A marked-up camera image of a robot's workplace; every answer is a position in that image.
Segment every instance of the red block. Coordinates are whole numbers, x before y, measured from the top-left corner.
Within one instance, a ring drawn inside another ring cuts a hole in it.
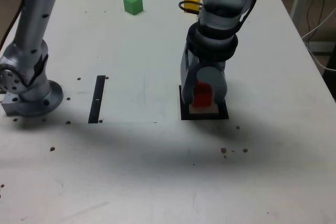
[[[194,88],[193,107],[210,107],[212,102],[212,88],[209,84],[199,81]]]

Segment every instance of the green cube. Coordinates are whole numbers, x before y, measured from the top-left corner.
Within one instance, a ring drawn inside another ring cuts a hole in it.
[[[124,8],[132,15],[138,14],[143,11],[142,0],[124,0]]]

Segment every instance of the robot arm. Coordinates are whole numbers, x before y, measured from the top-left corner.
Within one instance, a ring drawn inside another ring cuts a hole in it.
[[[203,0],[198,22],[189,28],[181,62],[181,95],[185,104],[193,103],[193,90],[198,82],[211,86],[215,103],[224,102],[227,92],[225,61],[233,56],[238,45],[236,33],[255,2]]]
[[[13,42],[0,58],[0,87],[7,91],[7,115],[36,116],[63,99],[59,84],[47,79],[48,47],[43,36],[55,0],[25,0]]]

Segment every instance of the black cable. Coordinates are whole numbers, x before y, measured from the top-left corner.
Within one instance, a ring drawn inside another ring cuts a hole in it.
[[[184,1],[179,2],[178,6],[179,6],[180,9],[182,9],[183,11],[185,11],[187,13],[193,13],[193,14],[196,14],[196,15],[199,14],[199,10],[192,10],[192,9],[184,8],[182,5],[186,4],[186,3],[187,4],[196,4],[196,5],[199,5],[199,6],[203,5],[200,2],[192,1],[192,0],[184,0]]]
[[[310,6],[309,6],[308,11],[307,11],[307,24],[308,24],[309,32],[311,31],[310,24],[309,24],[309,12],[310,12],[310,9],[311,9],[311,7],[313,6],[314,2],[315,2],[315,0],[312,0],[312,1],[311,1]],[[308,48],[310,49],[309,41],[310,41],[310,35],[308,35],[308,39],[307,39],[307,41],[306,41],[306,46],[307,46],[307,44],[308,44]]]
[[[4,35],[4,37],[2,38],[2,40],[1,40],[1,43],[0,43],[0,51],[1,51],[2,47],[4,46],[4,43],[5,43],[6,39],[7,39],[7,36],[8,36],[8,34],[9,34],[10,30],[12,29],[12,27],[14,26],[15,21],[17,20],[17,17],[19,16],[19,14],[20,14],[20,12],[21,12],[21,10],[22,10],[24,4],[25,4],[25,0],[21,0],[20,5],[19,5],[19,8],[17,9],[17,11],[16,11],[16,13],[15,13],[15,15],[14,15],[14,18],[13,18],[12,21],[10,22],[9,27],[7,28],[7,30],[6,30],[6,32],[5,32],[5,35]]]
[[[320,25],[320,23],[321,23],[321,19],[322,19],[322,14],[323,14],[323,11],[324,11],[324,5],[325,5],[325,3],[326,3],[326,0],[323,0],[323,2],[322,2],[322,8],[321,8],[321,13],[320,13],[320,17],[319,17],[319,22],[318,22],[317,25]],[[316,30],[312,33],[312,35],[310,36],[310,39],[313,38],[313,36],[314,36],[315,33],[317,32],[317,30],[318,30],[318,29],[316,29]]]

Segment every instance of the table surface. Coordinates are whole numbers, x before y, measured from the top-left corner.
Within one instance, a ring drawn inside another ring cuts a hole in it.
[[[179,1],[136,16],[122,0],[56,1],[47,76],[71,100],[17,122],[0,111],[0,223],[336,222],[336,105],[281,0],[258,0],[237,34],[230,119],[199,122],[180,120],[196,16]],[[103,123],[88,124],[97,75]]]

